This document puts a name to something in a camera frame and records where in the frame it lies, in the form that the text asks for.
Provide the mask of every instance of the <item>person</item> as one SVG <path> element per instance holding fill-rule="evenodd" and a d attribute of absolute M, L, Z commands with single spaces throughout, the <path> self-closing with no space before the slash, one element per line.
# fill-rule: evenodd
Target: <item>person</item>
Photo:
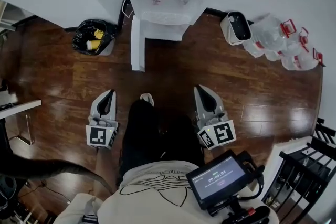
<path fill-rule="evenodd" d="M 104 154 L 97 158 L 105 172 L 111 170 L 106 165 L 111 157 L 108 151 L 99 150 Z M 78 194 L 55 224 L 221 223 L 228 211 L 211 217 L 201 210 L 186 178 L 203 165 L 204 154 L 192 121 L 180 117 L 160 135 L 154 100 L 149 93 L 142 94 L 129 111 L 119 189 L 104 202 Z"/>

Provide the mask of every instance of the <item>digital display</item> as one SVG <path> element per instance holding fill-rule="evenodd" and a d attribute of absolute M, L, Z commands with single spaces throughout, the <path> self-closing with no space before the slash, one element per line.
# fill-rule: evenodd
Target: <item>digital display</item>
<path fill-rule="evenodd" d="M 245 172 L 235 159 L 229 157 L 201 175 L 192 178 L 192 182 L 199 197 L 203 200 L 244 175 Z"/>

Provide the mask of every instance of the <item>black railing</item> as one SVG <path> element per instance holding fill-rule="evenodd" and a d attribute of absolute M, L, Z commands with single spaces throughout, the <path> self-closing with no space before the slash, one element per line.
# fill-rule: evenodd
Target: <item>black railing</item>
<path fill-rule="evenodd" d="M 318 119 L 312 141 L 307 143 L 307 147 L 291 154 L 284 152 L 279 154 L 283 159 L 281 167 L 262 201 L 270 207 L 276 205 L 274 209 L 280 223 L 293 213 L 302 199 L 305 199 L 308 205 L 302 210 L 296 210 L 298 213 L 291 224 L 299 223 L 316 204 L 336 173 L 334 165 L 333 169 L 329 167 L 331 162 L 336 163 L 336 147 L 333 139 L 336 131 L 323 126 L 323 123 L 323 119 Z M 296 202 L 293 206 L 284 207 L 294 192 Z"/>

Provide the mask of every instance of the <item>trash bag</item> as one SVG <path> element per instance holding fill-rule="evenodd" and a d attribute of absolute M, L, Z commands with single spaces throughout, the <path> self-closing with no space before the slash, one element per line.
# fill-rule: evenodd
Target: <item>trash bag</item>
<path fill-rule="evenodd" d="M 98 40 L 95 37 L 95 32 L 100 30 L 103 36 L 100 40 L 99 46 L 95 50 L 88 50 L 87 41 Z M 117 25 L 107 23 L 104 20 L 90 19 L 82 22 L 75 33 L 72 40 L 72 47 L 75 51 L 85 55 L 100 54 L 109 43 L 111 43 L 117 36 Z"/>

